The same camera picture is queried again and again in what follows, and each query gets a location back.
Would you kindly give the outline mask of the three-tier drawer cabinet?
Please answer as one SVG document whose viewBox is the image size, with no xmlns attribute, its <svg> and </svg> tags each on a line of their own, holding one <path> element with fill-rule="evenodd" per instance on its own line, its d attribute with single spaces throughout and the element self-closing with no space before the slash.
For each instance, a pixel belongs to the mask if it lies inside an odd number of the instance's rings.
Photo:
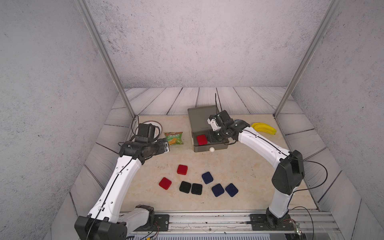
<svg viewBox="0 0 384 240">
<path fill-rule="evenodd" d="M 210 148 L 214 148 L 216 151 L 228 148 L 227 145 L 217 141 L 214 131 L 208 123 L 209 117 L 211 115 L 215 115 L 217 110 L 218 109 L 215 105 L 188 109 L 193 139 L 193 149 L 195 153 L 209 152 Z M 205 145 L 199 145 L 198 136 L 205 136 L 207 143 Z"/>
</svg>

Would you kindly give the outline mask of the red brooch box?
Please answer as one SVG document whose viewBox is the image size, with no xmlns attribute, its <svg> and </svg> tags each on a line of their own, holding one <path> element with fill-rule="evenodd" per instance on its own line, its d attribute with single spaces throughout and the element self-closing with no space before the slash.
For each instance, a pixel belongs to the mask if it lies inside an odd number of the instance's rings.
<svg viewBox="0 0 384 240">
<path fill-rule="evenodd" d="M 161 179 L 161 181 L 159 182 L 159 186 L 161 188 L 163 188 L 164 190 L 168 190 L 170 188 L 170 186 L 172 185 L 172 181 L 169 180 L 168 178 L 166 177 L 163 177 Z"/>
<path fill-rule="evenodd" d="M 208 144 L 208 139 L 206 135 L 199 135 L 196 137 L 198 146 L 205 146 Z"/>
<path fill-rule="evenodd" d="M 188 172 L 188 166 L 186 165 L 179 165 L 177 168 L 177 174 L 179 175 L 186 175 Z"/>
</svg>

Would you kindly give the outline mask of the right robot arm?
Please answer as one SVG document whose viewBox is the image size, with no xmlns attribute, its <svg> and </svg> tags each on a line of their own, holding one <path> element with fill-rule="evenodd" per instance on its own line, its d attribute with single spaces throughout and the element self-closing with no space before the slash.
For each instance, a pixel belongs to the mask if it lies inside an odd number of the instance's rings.
<svg viewBox="0 0 384 240">
<path fill-rule="evenodd" d="M 303 156 L 290 152 L 260 135 L 243 120 L 233 120 L 227 111 L 209 116 L 207 120 L 215 138 L 225 142 L 231 138 L 244 144 L 266 159 L 275 169 L 272 184 L 275 188 L 272 202 L 266 210 L 264 224 L 271 230 L 282 227 L 289 216 L 289 204 L 305 176 Z"/>
</svg>

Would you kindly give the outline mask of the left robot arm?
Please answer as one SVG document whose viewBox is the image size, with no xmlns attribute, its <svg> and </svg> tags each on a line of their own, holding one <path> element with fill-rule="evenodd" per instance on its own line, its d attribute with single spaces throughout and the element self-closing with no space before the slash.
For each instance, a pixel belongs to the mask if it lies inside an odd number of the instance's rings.
<svg viewBox="0 0 384 240">
<path fill-rule="evenodd" d="M 167 139 L 152 143 L 127 141 L 122 144 L 119 158 L 106 188 L 85 217 L 78 217 L 75 230 L 81 240 L 124 240 L 128 234 L 155 228 L 154 208 L 138 205 L 121 215 L 128 189 L 145 161 L 170 151 Z"/>
</svg>

